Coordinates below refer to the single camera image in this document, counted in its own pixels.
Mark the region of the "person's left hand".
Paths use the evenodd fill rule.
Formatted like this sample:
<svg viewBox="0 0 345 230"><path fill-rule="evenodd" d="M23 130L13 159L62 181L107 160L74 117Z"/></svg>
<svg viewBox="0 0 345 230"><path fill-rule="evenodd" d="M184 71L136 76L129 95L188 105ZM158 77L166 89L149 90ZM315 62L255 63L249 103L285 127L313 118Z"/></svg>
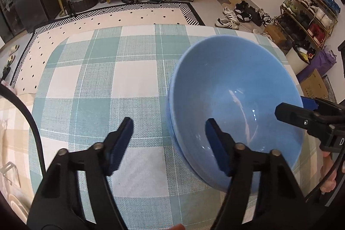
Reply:
<svg viewBox="0 0 345 230"><path fill-rule="evenodd" d="M169 228L168 230L185 230L185 227L182 224L178 224L178 225L174 225L173 227Z"/></svg>

